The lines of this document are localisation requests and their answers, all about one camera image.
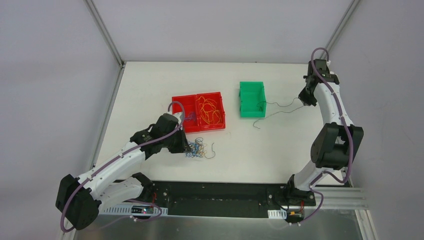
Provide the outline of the red two-compartment plastic bin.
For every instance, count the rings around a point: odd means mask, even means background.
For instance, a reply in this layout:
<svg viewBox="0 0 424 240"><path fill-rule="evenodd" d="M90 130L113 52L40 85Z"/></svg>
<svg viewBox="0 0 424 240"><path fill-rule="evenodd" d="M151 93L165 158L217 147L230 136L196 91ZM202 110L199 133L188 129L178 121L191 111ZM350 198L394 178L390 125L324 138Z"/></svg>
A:
<svg viewBox="0 0 424 240"><path fill-rule="evenodd" d="M185 111L183 128L186 133L217 131L226 128L223 99L220 92L173 96L182 106L174 103L172 112Z"/></svg>

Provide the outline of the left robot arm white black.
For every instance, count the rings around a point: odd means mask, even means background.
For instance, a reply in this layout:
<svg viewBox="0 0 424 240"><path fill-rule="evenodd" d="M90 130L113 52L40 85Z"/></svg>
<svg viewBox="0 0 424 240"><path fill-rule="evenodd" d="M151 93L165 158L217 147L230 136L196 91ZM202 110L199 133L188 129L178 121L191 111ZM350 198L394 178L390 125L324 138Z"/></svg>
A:
<svg viewBox="0 0 424 240"><path fill-rule="evenodd" d="M152 198L153 183L139 170L144 161L167 149L171 154L190 150L183 128L185 113L167 112L156 123L136 132L107 161L80 174L66 175L60 181L55 206L61 212L64 233L88 227L100 211L137 198Z"/></svg>

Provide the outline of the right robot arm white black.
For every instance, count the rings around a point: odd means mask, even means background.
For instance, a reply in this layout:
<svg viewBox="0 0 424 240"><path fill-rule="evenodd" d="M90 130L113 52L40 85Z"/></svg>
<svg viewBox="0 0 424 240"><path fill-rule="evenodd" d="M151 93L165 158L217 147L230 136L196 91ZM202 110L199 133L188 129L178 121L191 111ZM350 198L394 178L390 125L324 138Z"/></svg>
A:
<svg viewBox="0 0 424 240"><path fill-rule="evenodd" d="M330 71L329 62L314 59L308 63L305 87L298 98L304 106L319 106L323 127L310 149L310 161L293 174L284 187L284 200L290 205L315 205L312 188L324 177L335 178L334 171L350 167L364 137L347 115L340 96L340 81Z"/></svg>

